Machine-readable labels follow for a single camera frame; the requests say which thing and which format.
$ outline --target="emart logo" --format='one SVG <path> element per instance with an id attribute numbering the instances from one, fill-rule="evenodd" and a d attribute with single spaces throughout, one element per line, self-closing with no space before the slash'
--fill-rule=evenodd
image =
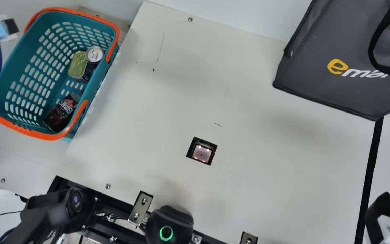
<path id="1" fill-rule="evenodd" d="M 386 78 L 388 75 L 385 73 L 382 73 L 378 70 L 370 71 L 370 70 L 358 70 L 358 69 L 348 69 L 348 65 L 346 65 L 344 62 L 342 62 L 339 59 L 334 59 L 328 64 L 328 70 L 336 75 L 341 76 L 349 76 L 350 77 L 356 77 L 359 76 L 361 78 Z"/>

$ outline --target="white table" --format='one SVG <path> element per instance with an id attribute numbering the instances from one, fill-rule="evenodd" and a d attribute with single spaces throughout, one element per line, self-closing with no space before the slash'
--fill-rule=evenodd
<path id="1" fill-rule="evenodd" d="M 285 43 L 188 17 L 144 3 L 67 153 L 7 131 L 0 186 L 30 197 L 59 175 L 151 193 L 228 243 L 352 243 L 374 123 L 272 88 Z M 211 166 L 185 157 L 194 136 L 218 145 Z M 390 115 L 370 203 L 386 190 Z"/>

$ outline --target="basket hole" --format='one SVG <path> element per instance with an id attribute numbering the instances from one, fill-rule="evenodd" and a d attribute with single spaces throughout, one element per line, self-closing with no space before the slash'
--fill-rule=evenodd
<path id="1" fill-rule="evenodd" d="M 24 79 L 25 79 L 25 74 L 20 76 L 19 82 L 22 83 Z"/>

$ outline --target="black metal frame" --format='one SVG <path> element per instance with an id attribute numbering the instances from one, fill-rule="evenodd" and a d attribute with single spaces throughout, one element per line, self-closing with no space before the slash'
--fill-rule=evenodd
<path id="1" fill-rule="evenodd" d="M 65 190 L 71 187 L 78 187 L 85 190 L 90 196 L 97 197 L 94 211 L 101 210 L 108 213 L 112 213 L 121 219 L 128 219 L 132 212 L 133 205 L 120 201 L 118 199 L 107 196 L 95 190 L 91 190 L 75 182 L 71 182 L 62 177 L 56 176 L 52 182 L 48 193 L 55 192 L 57 190 Z M 118 224 L 114 224 L 110 221 L 106 221 L 99 216 L 93 216 L 87 223 L 85 223 L 85 230 L 78 232 L 87 238 L 91 238 L 102 244 L 147 244 L 145 236 L 136 233 L 130 229 L 122 227 Z M 196 230 L 194 234 L 202 236 L 201 244 L 226 244 L 210 236 L 204 235 Z M 116 237 L 114 242 L 110 241 L 111 236 Z"/>

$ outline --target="black mark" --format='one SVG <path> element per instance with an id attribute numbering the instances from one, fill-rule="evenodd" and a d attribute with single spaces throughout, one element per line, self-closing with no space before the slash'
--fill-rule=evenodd
<path id="1" fill-rule="evenodd" d="M 157 58 L 156 62 L 159 62 L 163 47 L 164 47 L 164 33 L 162 32 L 162 44 L 160 45 L 159 57 Z"/>

